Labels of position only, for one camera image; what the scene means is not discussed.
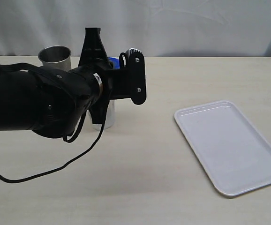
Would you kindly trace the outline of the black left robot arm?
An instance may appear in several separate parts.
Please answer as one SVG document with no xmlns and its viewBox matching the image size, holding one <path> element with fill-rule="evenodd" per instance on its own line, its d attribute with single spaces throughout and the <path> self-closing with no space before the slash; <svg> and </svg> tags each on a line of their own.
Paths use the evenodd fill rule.
<svg viewBox="0 0 271 225">
<path fill-rule="evenodd" d="M 111 80 L 106 74 L 110 70 L 100 28 L 86 28 L 77 68 L 0 64 L 0 131 L 31 130 L 72 142 L 87 113 L 93 122 L 105 122 L 111 99 Z"/>
</svg>

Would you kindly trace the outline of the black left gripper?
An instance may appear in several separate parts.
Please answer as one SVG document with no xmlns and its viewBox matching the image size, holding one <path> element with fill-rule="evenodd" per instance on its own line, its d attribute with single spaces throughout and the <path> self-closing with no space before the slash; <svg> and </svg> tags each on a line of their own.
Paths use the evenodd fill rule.
<svg viewBox="0 0 271 225">
<path fill-rule="evenodd" d="M 100 38 L 100 28 L 87 27 L 79 64 L 93 74 L 98 83 L 98 99 L 91 105 L 89 111 L 95 124 L 103 124 L 106 120 L 111 93 L 111 78 L 107 71 L 113 69 Z"/>
</svg>

